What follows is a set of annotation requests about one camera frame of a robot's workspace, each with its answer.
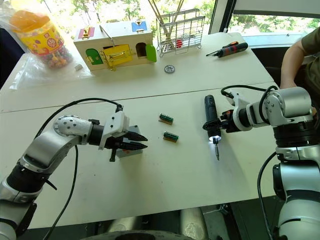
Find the black cable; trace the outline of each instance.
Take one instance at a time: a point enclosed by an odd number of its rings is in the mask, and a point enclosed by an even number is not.
[[[262,105],[264,104],[264,100],[265,98],[267,97],[267,94],[270,92],[271,89],[274,89],[274,90],[278,90],[278,88],[276,86],[270,86],[268,87],[264,94],[262,95],[261,99],[260,99],[260,102],[259,102],[259,115],[261,117],[261,119],[266,123],[266,124],[270,124],[269,120],[267,120],[264,116],[264,113],[262,111]]]
[[[268,163],[271,161],[271,159],[274,158],[274,156],[277,155],[276,152],[272,153],[268,159],[264,162],[264,164],[262,165],[260,171],[259,171],[259,175],[258,175],[258,179],[257,179],[257,189],[258,189],[258,197],[259,197],[259,200],[260,200],[260,205],[261,205],[261,209],[262,209],[262,213],[263,213],[263,219],[264,219],[264,224],[265,224],[265,228],[266,228],[266,231],[268,233],[268,236],[269,236],[269,239],[270,240],[273,240],[273,235],[272,235],[272,231],[270,229],[270,225],[269,225],[269,221],[268,221],[268,218],[267,218],[267,213],[266,213],[266,207],[265,207],[265,204],[264,204],[264,200],[262,198],[262,194],[261,194],[261,178],[262,178],[262,174],[266,168],[266,166],[268,165]]]
[[[255,87],[255,86],[249,86],[249,85],[230,85],[230,86],[226,86],[224,88],[221,89],[221,94],[228,97],[228,98],[231,98],[233,99],[234,96],[229,93],[229,92],[226,92],[227,89],[232,89],[232,88],[244,88],[244,89],[251,89],[251,90],[257,90],[257,91],[261,91],[261,92],[264,92],[266,91],[266,89],[264,88],[260,88],[260,87]]]
[[[60,220],[62,214],[64,214],[64,212],[65,212],[65,210],[66,210],[66,208],[67,208],[67,206],[68,206],[68,204],[70,202],[72,194],[74,193],[75,184],[76,184],[76,178],[77,178],[77,170],[78,170],[78,157],[79,157],[78,146],[75,145],[74,148],[75,148],[75,165],[74,165],[74,174],[73,174],[72,187],[71,187],[71,191],[69,193],[69,197],[68,197],[67,201],[65,202],[64,207],[62,208],[60,214],[58,215],[58,217],[56,218],[56,220],[54,221],[54,223],[50,227],[49,231],[44,236],[43,240],[49,239],[49,237],[52,234],[52,232],[54,231],[58,221]]]
[[[63,110],[65,110],[66,108],[69,108],[73,105],[76,105],[78,103],[82,103],[82,102],[86,102],[86,101],[103,101],[103,102],[107,102],[110,104],[114,104],[117,107],[121,106],[120,104],[116,103],[115,101],[111,101],[108,99],[104,99],[104,98],[99,98],[99,97],[90,97],[90,98],[83,98],[83,99],[79,99],[77,101],[72,101],[66,105],[64,105],[63,107],[59,108],[57,111],[55,111],[50,117],[48,117],[48,119],[44,122],[44,124],[41,126],[41,128],[39,129],[39,131],[37,132],[37,134],[35,135],[34,138],[38,137],[42,131],[45,129],[45,127],[48,125],[48,123],[60,112],[62,112]]]

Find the plastic jar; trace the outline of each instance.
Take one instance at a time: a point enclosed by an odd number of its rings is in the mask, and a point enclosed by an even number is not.
[[[50,68],[61,68],[72,62],[63,37],[47,15],[19,10],[10,18],[10,24],[21,42]]]

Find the red-handled screwdriver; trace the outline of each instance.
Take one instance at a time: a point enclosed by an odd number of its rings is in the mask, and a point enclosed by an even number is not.
[[[233,42],[229,43],[228,45],[223,46],[222,48],[224,49],[224,48],[231,47],[231,46],[234,46],[234,45],[237,45],[237,44],[239,44],[238,41],[233,41]],[[212,55],[212,54],[215,54],[215,53],[218,52],[218,51],[211,52],[211,53],[209,53],[209,54],[207,54],[207,55],[205,55],[205,56],[208,57],[208,56],[210,56],[210,55]]]
[[[231,54],[236,54],[242,52],[248,48],[248,43],[243,42],[238,45],[229,46],[226,48],[221,48],[218,50],[213,56],[218,56],[218,58],[222,58]]]
[[[228,48],[228,47],[231,47],[231,46],[237,45],[237,44],[239,44],[239,42],[238,42],[238,41],[233,41],[233,42],[229,43],[227,46],[223,46],[222,48],[223,48],[223,49],[225,49],[225,48]]]

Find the wire rack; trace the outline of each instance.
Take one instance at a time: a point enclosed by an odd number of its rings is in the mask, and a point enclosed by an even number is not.
[[[175,52],[188,52],[190,47],[201,48],[205,16],[200,16],[199,9],[183,10],[161,15],[157,22],[157,51],[160,57]]]

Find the light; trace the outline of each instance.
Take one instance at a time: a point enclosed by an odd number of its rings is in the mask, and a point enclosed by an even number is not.
[[[214,139],[215,139],[216,141],[220,141],[220,140],[221,140],[221,137],[220,137],[219,135],[209,137],[209,141],[210,141],[210,142],[213,142]]]

